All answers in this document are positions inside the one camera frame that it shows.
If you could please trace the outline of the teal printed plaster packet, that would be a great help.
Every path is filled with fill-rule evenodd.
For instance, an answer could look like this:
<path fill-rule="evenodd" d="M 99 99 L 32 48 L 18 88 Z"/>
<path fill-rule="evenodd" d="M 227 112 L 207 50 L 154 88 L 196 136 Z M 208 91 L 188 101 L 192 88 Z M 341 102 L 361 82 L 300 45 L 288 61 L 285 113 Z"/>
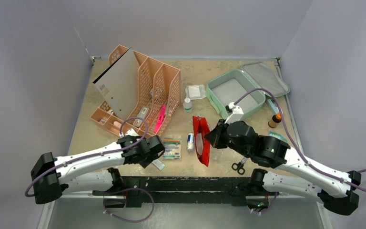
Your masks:
<path fill-rule="evenodd" d="M 161 162 L 159 159 L 152 161 L 152 164 L 156 166 L 160 171 L 162 171 L 165 168 L 165 164 Z"/>

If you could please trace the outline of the blue white bandage roll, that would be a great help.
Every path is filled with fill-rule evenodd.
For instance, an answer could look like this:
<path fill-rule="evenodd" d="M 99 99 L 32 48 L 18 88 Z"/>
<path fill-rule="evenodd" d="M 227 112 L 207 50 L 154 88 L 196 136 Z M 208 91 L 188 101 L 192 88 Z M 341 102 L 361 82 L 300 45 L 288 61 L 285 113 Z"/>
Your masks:
<path fill-rule="evenodd" d="M 194 151 L 194 133 L 189 133 L 187 137 L 187 150 Z"/>

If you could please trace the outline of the red first aid pouch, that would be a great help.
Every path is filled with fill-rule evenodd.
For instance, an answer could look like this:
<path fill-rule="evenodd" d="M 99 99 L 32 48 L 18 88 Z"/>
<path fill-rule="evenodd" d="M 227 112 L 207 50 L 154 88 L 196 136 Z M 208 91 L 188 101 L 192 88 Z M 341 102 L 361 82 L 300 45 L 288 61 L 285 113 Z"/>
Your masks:
<path fill-rule="evenodd" d="M 200 163 L 209 166 L 210 143 L 205 136 L 210 133 L 209 125 L 205 117 L 193 116 L 194 149 Z"/>

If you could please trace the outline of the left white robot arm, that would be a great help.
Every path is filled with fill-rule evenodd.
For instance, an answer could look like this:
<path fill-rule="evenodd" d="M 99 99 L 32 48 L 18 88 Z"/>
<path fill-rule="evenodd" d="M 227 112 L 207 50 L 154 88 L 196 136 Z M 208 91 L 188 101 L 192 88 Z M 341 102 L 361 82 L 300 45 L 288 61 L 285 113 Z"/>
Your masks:
<path fill-rule="evenodd" d="M 73 156 L 40 156 L 30 172 L 31 185 L 25 196 L 46 204 L 64 194 L 88 191 L 118 195 L 125 188 L 116 166 L 139 164 L 146 168 L 165 152 L 159 136 L 126 135 L 116 142 Z"/>

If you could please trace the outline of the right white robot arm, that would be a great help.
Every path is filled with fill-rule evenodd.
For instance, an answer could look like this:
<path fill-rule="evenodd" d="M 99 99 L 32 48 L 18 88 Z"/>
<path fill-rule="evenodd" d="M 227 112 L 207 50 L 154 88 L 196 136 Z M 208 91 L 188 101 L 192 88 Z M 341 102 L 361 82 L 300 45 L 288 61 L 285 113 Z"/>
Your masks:
<path fill-rule="evenodd" d="M 361 174 L 357 171 L 337 171 L 302 159 L 285 141 L 258 135 L 244 121 L 227 124 L 221 119 L 205 139 L 213 148 L 232 149 L 259 165 L 248 182 L 254 194 L 289 193 L 322 203 L 327 210 L 344 216 L 358 208 L 354 185 L 360 185 Z"/>

